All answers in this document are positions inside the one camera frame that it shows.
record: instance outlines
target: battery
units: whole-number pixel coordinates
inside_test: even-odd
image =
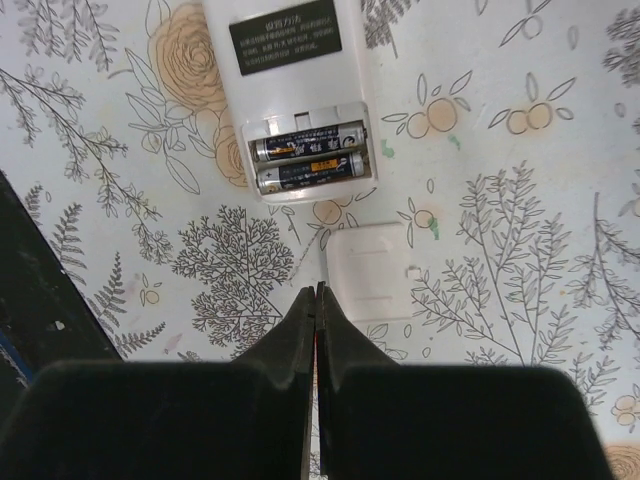
[[[345,148],[360,147],[365,141],[366,131],[362,122],[343,123],[262,138],[255,142],[255,156],[258,161],[269,162],[323,155]]]
[[[353,152],[330,159],[268,168],[258,172],[257,183],[262,193],[274,193],[362,175],[364,160],[359,152]]]

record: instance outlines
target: battery compartment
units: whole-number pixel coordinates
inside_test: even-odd
[[[371,178],[370,139],[363,121],[311,128],[308,119],[308,115],[296,115],[297,131],[248,142],[254,181],[261,195]],[[342,173],[336,173],[334,167],[340,168],[345,158],[347,171],[343,168]],[[305,175],[305,168],[313,173]]]

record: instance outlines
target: black battery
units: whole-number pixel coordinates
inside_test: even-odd
[[[258,172],[257,182],[262,193],[274,193],[362,175],[364,160],[359,152],[353,152],[326,160],[268,168]]]
[[[346,148],[356,148],[366,141],[361,122],[262,138],[255,142],[255,158],[260,162],[323,155]]]

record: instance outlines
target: battery cover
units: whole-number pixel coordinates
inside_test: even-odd
[[[402,224],[333,232],[327,269],[331,290],[352,322],[411,318],[411,250]]]

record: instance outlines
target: floral tablecloth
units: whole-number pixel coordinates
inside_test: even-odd
[[[0,0],[0,167],[130,360],[237,355],[326,278],[333,231],[401,222],[414,317],[369,338],[561,369],[640,478],[640,7],[361,2],[374,191],[256,203],[202,6],[173,0]]]

